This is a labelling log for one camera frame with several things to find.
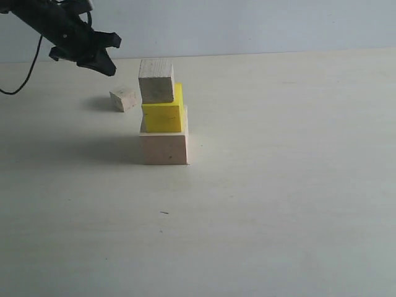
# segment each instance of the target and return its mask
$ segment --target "wooden cube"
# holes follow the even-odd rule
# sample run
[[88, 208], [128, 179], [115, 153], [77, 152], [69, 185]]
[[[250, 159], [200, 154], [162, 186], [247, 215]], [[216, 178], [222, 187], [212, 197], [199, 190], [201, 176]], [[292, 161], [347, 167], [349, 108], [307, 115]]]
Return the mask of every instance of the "wooden cube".
[[187, 107], [184, 112], [184, 129], [174, 133], [148, 133], [142, 120], [140, 140], [147, 165], [187, 165], [188, 164], [188, 119]]
[[174, 100], [174, 72], [171, 60], [142, 60], [139, 85], [143, 103], [172, 102]]
[[137, 104], [137, 97], [133, 89], [121, 85], [110, 91], [113, 106], [122, 112], [127, 111]]
[[174, 87], [171, 103], [143, 103], [146, 132], [181, 132], [183, 130], [183, 89], [180, 83]]

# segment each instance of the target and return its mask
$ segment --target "white table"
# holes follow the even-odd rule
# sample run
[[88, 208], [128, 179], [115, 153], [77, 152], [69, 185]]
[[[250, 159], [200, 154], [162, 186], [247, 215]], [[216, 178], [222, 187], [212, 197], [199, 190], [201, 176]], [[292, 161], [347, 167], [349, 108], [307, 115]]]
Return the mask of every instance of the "white table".
[[139, 62], [0, 97], [0, 296], [395, 296], [396, 49], [174, 59], [189, 166], [111, 109]]

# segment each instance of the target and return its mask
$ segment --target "wooden block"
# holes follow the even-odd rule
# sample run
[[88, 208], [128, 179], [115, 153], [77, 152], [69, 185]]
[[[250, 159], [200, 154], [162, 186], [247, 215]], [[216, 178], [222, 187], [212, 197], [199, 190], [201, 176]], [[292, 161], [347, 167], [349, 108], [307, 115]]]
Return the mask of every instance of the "wooden block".
[[139, 85], [143, 103], [172, 102], [174, 100], [174, 72], [171, 60], [142, 60]]
[[122, 112], [127, 111], [137, 104], [136, 92], [124, 85], [110, 91], [110, 98], [113, 106]]
[[174, 87], [171, 103], [143, 103], [144, 124], [147, 132], [181, 132], [183, 130], [183, 88]]
[[147, 165], [188, 164], [187, 106], [184, 112], [184, 129], [176, 133], [148, 133], [142, 120], [140, 139]]

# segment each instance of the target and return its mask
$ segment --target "yellow cube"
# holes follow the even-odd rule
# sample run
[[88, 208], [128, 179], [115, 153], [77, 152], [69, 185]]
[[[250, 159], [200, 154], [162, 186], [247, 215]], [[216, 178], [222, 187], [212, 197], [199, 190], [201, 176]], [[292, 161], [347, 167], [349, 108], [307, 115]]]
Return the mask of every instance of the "yellow cube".
[[183, 130], [183, 89], [174, 85], [174, 100], [169, 103], [143, 103], [146, 132], [181, 132]]

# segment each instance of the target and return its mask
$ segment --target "white surface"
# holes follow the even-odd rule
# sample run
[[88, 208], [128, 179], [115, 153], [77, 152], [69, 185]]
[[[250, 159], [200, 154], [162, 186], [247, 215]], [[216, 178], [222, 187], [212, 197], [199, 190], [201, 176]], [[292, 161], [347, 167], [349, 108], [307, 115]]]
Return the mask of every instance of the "white surface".
[[[396, 45], [394, 0], [95, 0], [115, 58], [336, 50]], [[38, 35], [0, 15], [0, 62], [31, 61]], [[41, 59], [51, 46], [44, 44]]]
[[175, 59], [190, 166], [139, 165], [117, 64], [0, 97], [1, 296], [395, 296], [396, 49]]

